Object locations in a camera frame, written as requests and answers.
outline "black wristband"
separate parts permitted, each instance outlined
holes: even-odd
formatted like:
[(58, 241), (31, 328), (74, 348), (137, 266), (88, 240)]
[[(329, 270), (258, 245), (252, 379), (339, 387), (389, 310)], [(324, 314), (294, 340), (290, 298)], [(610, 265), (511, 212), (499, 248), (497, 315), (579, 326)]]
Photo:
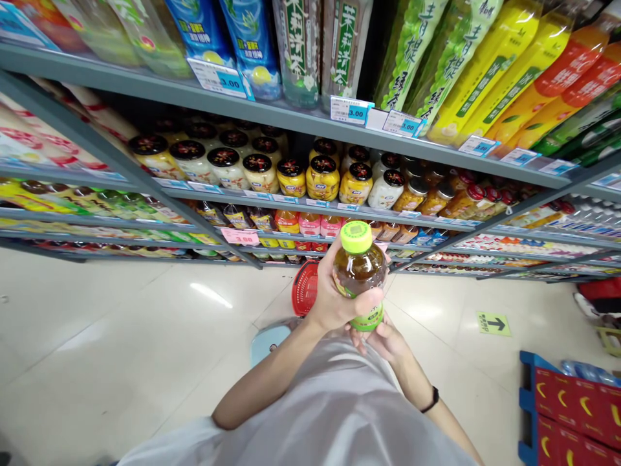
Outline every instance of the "black wristband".
[(436, 387), (433, 387), (433, 401), (425, 409), (420, 410), (420, 412), (425, 414), (427, 411), (429, 411), (431, 408), (433, 408), (435, 405), (437, 405), (438, 401), (440, 401), (440, 392), (438, 392), (438, 389)]

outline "pink price tag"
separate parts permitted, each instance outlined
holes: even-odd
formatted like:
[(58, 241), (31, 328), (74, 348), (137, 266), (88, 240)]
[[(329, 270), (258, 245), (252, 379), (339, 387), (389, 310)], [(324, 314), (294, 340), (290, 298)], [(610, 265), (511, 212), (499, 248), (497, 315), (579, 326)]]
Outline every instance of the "pink price tag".
[(244, 246), (257, 246), (261, 244), (259, 235), (255, 230), (237, 230), (236, 228), (222, 228), (220, 230), (224, 239), (229, 243)]

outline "green floor sign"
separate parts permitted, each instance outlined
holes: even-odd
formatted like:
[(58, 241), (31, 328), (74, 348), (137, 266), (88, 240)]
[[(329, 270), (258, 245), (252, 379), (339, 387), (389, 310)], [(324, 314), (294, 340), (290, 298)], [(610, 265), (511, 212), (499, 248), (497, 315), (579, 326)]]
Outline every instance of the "green floor sign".
[(489, 333), (491, 335), (502, 335), (504, 337), (511, 336), (509, 330), (509, 321), (506, 315), (492, 313), (479, 314), (479, 329), (481, 333)]

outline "orange juice bottle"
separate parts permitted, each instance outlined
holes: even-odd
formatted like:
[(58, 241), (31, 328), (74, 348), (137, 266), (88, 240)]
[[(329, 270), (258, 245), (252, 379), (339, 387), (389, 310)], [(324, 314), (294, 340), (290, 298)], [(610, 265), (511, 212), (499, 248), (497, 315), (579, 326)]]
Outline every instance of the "orange juice bottle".
[(559, 97), (549, 102), (505, 144), (504, 150), (530, 148), (621, 77), (621, 43), (610, 44), (598, 61)]
[[(602, 55), (610, 34), (621, 25), (621, 0), (613, 0), (588, 26), (573, 32), (561, 56), (535, 80), (485, 134), (506, 144), (545, 104), (561, 95)], [(502, 146), (496, 153), (505, 153)]]

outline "green bottle cap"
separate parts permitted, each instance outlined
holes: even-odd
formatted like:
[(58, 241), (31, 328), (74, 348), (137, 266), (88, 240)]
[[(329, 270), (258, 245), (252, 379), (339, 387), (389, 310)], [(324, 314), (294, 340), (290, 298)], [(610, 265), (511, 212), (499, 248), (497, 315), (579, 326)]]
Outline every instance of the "green bottle cap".
[(341, 228), (343, 248), (350, 254), (367, 252), (373, 244), (373, 234), (368, 223), (354, 220)]

